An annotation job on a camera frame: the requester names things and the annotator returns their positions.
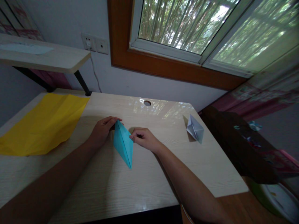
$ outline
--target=electrical outlet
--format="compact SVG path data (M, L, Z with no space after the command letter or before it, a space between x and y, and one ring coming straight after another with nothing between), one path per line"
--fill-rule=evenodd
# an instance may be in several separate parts
M94 37L88 34L81 34L84 48L90 51L97 51Z
M108 54L108 43L106 39L101 39L98 37L94 38L97 46L97 52L103 53L103 54Z

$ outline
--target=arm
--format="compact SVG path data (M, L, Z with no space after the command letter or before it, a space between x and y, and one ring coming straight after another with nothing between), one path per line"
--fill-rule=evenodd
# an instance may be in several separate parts
M130 138L158 156L181 203L193 218L211 223L232 223L208 188L147 128L135 128Z
M118 118L98 121L88 140L0 209L0 223L47 223Z

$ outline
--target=desk surface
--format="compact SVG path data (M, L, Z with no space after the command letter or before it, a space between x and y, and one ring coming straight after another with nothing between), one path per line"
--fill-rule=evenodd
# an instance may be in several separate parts
M85 97L82 91L58 89L55 93ZM2 126L0 136L45 94L38 95ZM145 106L144 100L149 100L151 106ZM202 144L188 137L185 120L190 114L204 127ZM96 122L110 115L122 118L129 131L134 127L149 128L215 197L248 191L191 104L94 92L68 141L43 156L0 156L0 206L82 144ZM108 141L90 161L50 223L82 223L177 204L154 154L135 143L130 170L114 149L113 132L110 132Z
M89 51L83 49L0 34L0 44L14 42L46 46L54 48L54 50L45 54L36 55L0 49L1 64L51 72L74 73L90 58L91 55Z

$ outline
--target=wooden floor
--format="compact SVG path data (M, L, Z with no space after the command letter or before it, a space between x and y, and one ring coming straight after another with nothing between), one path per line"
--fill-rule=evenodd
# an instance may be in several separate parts
M217 201L224 207L235 224L289 224L286 219L279 218L264 208L250 191L217 198ZM183 210L182 218L184 224L191 223Z

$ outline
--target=wooden window frame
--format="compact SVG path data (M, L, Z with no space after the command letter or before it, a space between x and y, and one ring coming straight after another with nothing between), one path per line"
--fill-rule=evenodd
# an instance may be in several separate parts
M133 0L108 0L111 64L150 75L233 90L246 78L129 49Z

